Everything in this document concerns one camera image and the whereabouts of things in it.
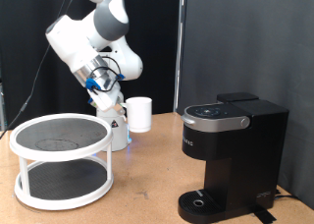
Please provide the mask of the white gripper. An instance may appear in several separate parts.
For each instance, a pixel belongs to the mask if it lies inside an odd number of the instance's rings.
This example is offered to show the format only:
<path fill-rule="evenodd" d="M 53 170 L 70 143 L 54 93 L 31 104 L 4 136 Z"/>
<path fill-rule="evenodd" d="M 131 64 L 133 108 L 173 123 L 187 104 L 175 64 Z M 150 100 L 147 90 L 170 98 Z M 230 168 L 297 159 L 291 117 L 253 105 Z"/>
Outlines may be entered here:
<path fill-rule="evenodd" d="M 124 97 L 121 93 L 121 87 L 115 76 L 104 74 L 99 78 L 89 76 L 86 79 L 86 88 L 93 103 L 101 111 L 108 111 L 116 104 L 121 103 Z M 119 114 L 126 115 L 126 109 L 119 104 Z"/>

